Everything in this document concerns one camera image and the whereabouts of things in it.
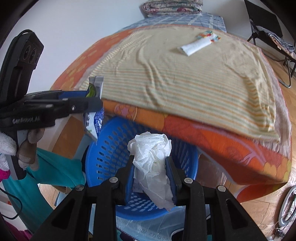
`silver screw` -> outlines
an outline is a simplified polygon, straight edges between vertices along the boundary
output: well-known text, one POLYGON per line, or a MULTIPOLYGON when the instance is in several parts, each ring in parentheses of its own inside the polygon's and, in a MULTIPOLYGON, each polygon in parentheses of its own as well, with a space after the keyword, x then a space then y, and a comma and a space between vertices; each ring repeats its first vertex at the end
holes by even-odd
POLYGON ((84 189, 84 186, 81 185, 81 184, 79 184, 79 185, 77 185, 77 186, 75 187, 75 190, 76 190, 76 191, 82 191, 83 189, 84 189))
POLYGON ((225 191, 226 191, 226 187, 220 185, 220 186, 218 186, 218 190, 219 190, 220 192, 225 192, 225 191))
POLYGON ((187 184, 191 184, 191 183, 193 183, 193 180, 190 177, 187 177, 184 179, 184 182, 187 184))
POLYGON ((109 179, 109 181, 110 181, 111 183, 116 183, 116 182, 118 182, 118 178, 117 178, 117 177, 111 177, 111 178, 109 179))

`blue laundry basket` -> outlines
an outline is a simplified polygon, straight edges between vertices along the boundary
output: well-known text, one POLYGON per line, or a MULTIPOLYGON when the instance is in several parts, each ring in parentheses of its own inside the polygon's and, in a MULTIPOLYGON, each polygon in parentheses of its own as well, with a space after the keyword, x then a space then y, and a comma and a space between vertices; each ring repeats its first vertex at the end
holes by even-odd
MULTIPOLYGON (((87 184, 90 187, 100 185, 106 179, 115 176, 117 170, 124 167, 130 153, 127 144, 136 135, 150 131, 158 133, 135 122, 121 117, 112 118, 100 132, 97 144, 89 146, 86 155, 85 170, 87 184)), ((176 138, 172 140, 171 156, 177 168, 182 168, 187 177, 196 178, 199 153, 197 148, 176 138)), ((146 194, 132 193, 126 206, 116 206, 116 215, 129 220, 148 220, 167 213, 159 209, 146 194)))

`teal pants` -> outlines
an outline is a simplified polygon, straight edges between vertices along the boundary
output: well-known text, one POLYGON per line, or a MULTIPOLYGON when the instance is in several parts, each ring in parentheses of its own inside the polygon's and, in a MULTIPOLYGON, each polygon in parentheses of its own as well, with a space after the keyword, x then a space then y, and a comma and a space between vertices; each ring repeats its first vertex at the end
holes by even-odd
MULTIPOLYGON (((5 190, 21 200, 23 209, 20 218, 33 233, 53 211, 40 193, 38 183, 70 188, 85 184, 80 160, 71 160, 40 148, 37 149, 37 155, 39 160, 37 171, 34 172, 28 168, 23 180, 14 181, 9 177, 2 181, 5 190)), ((9 199, 18 212, 19 202, 11 197, 9 199)))

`black folding chair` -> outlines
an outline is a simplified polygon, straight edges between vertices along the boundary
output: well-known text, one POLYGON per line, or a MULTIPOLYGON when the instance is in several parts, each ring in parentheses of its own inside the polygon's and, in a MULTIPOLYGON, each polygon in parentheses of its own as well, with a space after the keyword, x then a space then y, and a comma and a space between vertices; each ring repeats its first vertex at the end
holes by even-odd
POLYGON ((271 38, 267 35, 266 32, 259 31, 258 28, 256 27, 256 26, 261 26, 261 27, 275 33, 280 38, 282 38, 283 33, 281 31, 281 27, 279 25, 279 21, 277 20, 277 17, 273 13, 255 5, 247 0, 244 0, 244 1, 246 4, 246 7, 247 7, 247 11, 248 11, 249 19, 250 19, 250 24, 251 24, 251 30, 252 30, 252 35, 249 37, 249 39, 247 41, 249 42, 251 39, 253 39, 253 42, 256 45, 255 39, 258 38, 285 56, 285 59, 276 60, 276 59, 266 55, 276 62, 284 62, 284 66, 287 65, 288 75, 289 75, 289 85, 287 85, 286 83, 284 83, 280 79, 279 79, 279 82, 283 86, 285 86, 286 88, 290 88, 291 87, 291 77, 293 76, 295 69, 296 69, 296 58, 293 58, 292 56, 287 54, 285 51, 280 49, 279 46, 277 46, 277 44, 275 44, 271 40, 271 38), (294 67, 293 67, 292 71, 290 71, 289 61, 294 63, 294 67))

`camera lens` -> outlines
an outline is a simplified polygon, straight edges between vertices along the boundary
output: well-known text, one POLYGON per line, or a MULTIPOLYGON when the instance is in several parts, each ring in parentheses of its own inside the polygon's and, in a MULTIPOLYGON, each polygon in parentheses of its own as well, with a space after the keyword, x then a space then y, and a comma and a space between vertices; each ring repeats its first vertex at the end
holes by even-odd
POLYGON ((32 53, 30 55, 30 58, 29 58, 29 63, 31 63, 33 61, 35 55, 36 55, 36 49, 33 49, 32 53))
POLYGON ((40 57, 40 54, 37 54, 36 55, 36 58, 35 58, 35 64, 37 64, 38 60, 39 60, 39 57, 40 57))
POLYGON ((31 49, 31 45, 26 47, 26 50, 25 50, 24 55, 23 55, 24 60, 28 57, 30 49, 31 49))

